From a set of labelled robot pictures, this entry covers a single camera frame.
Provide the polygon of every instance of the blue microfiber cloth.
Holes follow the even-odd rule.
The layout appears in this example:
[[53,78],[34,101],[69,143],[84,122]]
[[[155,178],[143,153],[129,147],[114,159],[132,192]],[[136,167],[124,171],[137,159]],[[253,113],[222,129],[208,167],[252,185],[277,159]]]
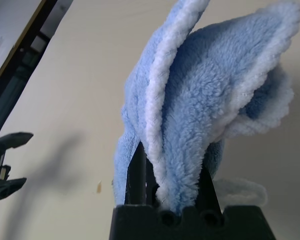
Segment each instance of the blue microfiber cloth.
[[[195,204],[204,156],[214,176],[224,139],[265,133],[288,114],[293,91],[279,60],[298,32],[300,5],[277,2],[191,33],[208,3],[179,0],[126,81],[124,133],[114,157],[117,205],[124,204],[127,169],[140,141],[161,208],[180,214]],[[242,179],[217,180],[215,188],[222,206],[240,202],[235,195],[249,189],[251,196],[265,195],[262,186]],[[249,202],[246,197],[241,200]]]

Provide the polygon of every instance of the clamp jaw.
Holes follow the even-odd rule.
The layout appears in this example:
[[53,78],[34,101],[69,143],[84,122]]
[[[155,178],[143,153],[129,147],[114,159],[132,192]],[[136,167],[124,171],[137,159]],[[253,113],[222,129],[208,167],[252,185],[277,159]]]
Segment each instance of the clamp jaw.
[[158,185],[140,142],[127,172],[124,205],[113,210],[109,240],[275,240],[257,206],[220,210],[209,171],[203,165],[195,206],[181,216],[159,211]]
[[11,166],[4,165],[6,150],[25,145],[33,137],[32,133],[18,132],[0,137],[0,200],[7,198],[23,187],[26,178],[8,180]]

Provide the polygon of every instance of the black metal frame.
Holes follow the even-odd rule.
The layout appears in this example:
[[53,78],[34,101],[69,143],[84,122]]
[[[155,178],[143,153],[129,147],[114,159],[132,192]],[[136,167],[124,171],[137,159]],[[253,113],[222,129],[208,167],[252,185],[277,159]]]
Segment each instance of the black metal frame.
[[[2,96],[4,90],[7,88],[12,77],[16,74],[17,68],[22,64],[22,60],[23,60],[26,52],[31,51],[31,44],[37,36],[39,38],[43,39],[47,43],[45,48],[41,51],[36,64],[38,64],[39,61],[41,60],[41,57],[43,56],[44,51],[45,51],[50,39],[47,36],[45,36],[42,32],[40,32],[40,30],[56,3],[57,3],[57,0],[46,0],[45,1],[45,3],[42,5],[42,8],[40,9],[37,16],[35,17],[33,23],[29,27],[27,33],[25,34],[24,38],[21,40],[20,45],[18,46],[16,51],[11,56],[9,63],[7,64],[7,66],[5,67],[5,69],[3,70],[3,72],[0,76],[0,97]],[[7,113],[5,114],[3,119],[0,121],[0,130],[3,127],[5,121],[7,120],[9,114],[15,107],[27,82],[28,82],[28,79],[25,81],[23,88],[18,92],[17,96],[15,96],[15,98],[9,102],[9,108],[7,110]]]

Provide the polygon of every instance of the small stain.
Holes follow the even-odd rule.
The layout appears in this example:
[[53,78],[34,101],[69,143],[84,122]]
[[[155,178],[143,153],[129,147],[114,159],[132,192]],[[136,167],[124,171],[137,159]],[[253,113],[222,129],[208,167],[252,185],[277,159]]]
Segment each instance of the small stain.
[[102,191],[102,181],[98,183],[98,186],[96,187],[96,193],[99,194]]

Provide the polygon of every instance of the towel fold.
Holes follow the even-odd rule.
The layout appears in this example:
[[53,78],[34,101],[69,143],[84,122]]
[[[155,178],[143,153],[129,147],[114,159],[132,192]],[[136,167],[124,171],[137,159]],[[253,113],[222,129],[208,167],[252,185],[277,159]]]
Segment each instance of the towel fold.
[[[226,138],[266,133],[288,114],[293,91],[279,61],[298,32],[300,5],[277,2],[190,33],[208,3],[179,0],[126,81],[124,133],[114,156],[117,205],[125,201],[127,169],[140,141],[160,206],[179,214],[195,203],[203,156],[214,176]],[[218,181],[216,191],[221,205],[242,199],[225,194],[229,188],[239,195],[250,188],[256,195],[242,203],[263,204],[265,191],[256,186]]]

